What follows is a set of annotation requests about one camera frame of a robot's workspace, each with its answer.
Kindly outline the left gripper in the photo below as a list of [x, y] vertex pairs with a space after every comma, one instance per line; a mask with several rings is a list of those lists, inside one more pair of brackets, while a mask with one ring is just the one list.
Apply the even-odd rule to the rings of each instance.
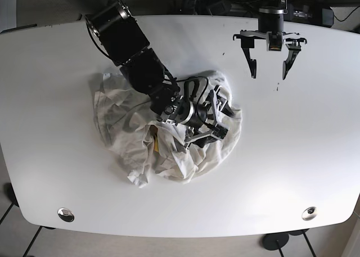
[[280, 8], [260, 8], [258, 10], [258, 30], [241, 30], [233, 35], [233, 40], [241, 40], [241, 49], [245, 55], [252, 78], [257, 77], [257, 61], [250, 56], [250, 50], [255, 48], [255, 39], [265, 39], [268, 44], [286, 42], [287, 59], [283, 62], [282, 79], [285, 80], [298, 54], [302, 50], [300, 43], [307, 44], [305, 38], [284, 38], [292, 33], [284, 32], [284, 15], [287, 10]]

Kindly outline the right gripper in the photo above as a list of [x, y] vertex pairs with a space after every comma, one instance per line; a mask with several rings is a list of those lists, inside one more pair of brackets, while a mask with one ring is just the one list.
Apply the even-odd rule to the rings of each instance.
[[170, 89], [161, 92], [161, 121], [169, 124], [182, 124], [186, 127], [184, 147], [205, 145], [221, 141], [228, 133], [228, 126], [221, 122], [220, 112], [228, 117], [235, 113], [228, 104], [228, 99], [221, 94], [222, 87], [211, 89], [204, 103], [185, 99]]

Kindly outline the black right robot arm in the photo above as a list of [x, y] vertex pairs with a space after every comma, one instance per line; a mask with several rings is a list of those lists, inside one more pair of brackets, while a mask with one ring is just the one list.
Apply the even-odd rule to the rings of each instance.
[[99, 8], [85, 18], [88, 31], [96, 35], [103, 53], [117, 66], [137, 92], [150, 98], [150, 109], [161, 123], [182, 124], [187, 128], [184, 145], [203, 148], [221, 141], [229, 131], [221, 115], [233, 117], [227, 99], [219, 95], [220, 86], [204, 88], [207, 97], [198, 94], [202, 77], [178, 80], [150, 48], [150, 42], [121, 0], [100, 0]]

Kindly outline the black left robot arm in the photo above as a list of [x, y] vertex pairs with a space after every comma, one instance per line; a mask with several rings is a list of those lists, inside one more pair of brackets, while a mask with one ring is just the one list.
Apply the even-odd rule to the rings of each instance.
[[287, 0], [245, 0], [245, 4], [253, 4], [258, 14], [258, 29], [240, 30], [233, 35], [233, 40], [240, 40], [240, 47], [246, 58], [250, 75], [253, 79], [257, 77], [257, 61], [250, 56], [250, 50], [255, 48], [256, 40], [266, 41], [267, 51], [279, 52], [283, 46], [288, 49], [287, 59], [283, 62], [282, 78], [286, 79], [298, 54], [302, 50], [302, 44], [307, 44], [307, 40], [295, 33], [292, 38], [291, 33], [284, 31], [284, 16], [287, 14]]

